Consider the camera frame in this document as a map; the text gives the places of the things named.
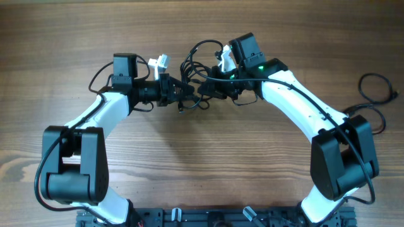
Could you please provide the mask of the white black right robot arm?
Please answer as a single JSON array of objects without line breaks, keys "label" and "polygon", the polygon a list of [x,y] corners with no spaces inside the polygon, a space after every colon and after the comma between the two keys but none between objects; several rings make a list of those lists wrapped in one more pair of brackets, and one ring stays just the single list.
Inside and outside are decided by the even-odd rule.
[{"label": "white black right robot arm", "polygon": [[372,179],[379,175],[379,163],[363,116],[349,117],[322,102],[281,60],[268,60],[252,33],[221,45],[215,57],[213,67],[189,57],[191,69],[205,79],[199,94],[236,100],[251,90],[281,110],[310,142],[314,186],[300,202],[298,218],[307,226],[322,226],[348,201],[375,202]]}]

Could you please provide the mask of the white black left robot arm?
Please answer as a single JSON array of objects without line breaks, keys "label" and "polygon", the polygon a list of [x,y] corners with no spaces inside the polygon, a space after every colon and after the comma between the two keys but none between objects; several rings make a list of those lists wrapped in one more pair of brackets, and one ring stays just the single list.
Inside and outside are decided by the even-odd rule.
[{"label": "white black left robot arm", "polygon": [[137,54],[116,53],[113,73],[96,91],[95,102],[63,126],[49,126],[42,139],[42,159],[34,180],[37,201],[50,211],[82,209],[100,226],[143,226],[130,200],[109,187],[105,139],[137,104],[165,107],[189,98],[194,88],[164,72],[160,59],[146,64],[157,78],[138,77]]}]

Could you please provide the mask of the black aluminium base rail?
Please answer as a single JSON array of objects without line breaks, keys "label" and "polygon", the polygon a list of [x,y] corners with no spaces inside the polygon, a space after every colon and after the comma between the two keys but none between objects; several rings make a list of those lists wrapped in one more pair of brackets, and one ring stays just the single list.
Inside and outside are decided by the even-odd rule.
[{"label": "black aluminium base rail", "polygon": [[[317,226],[311,224],[297,207],[269,207],[253,209],[250,221],[247,212],[241,209],[136,209],[141,222],[133,226]],[[75,226],[107,226],[88,212],[78,212]],[[327,221],[319,226],[356,227],[354,207],[341,207]]]}]

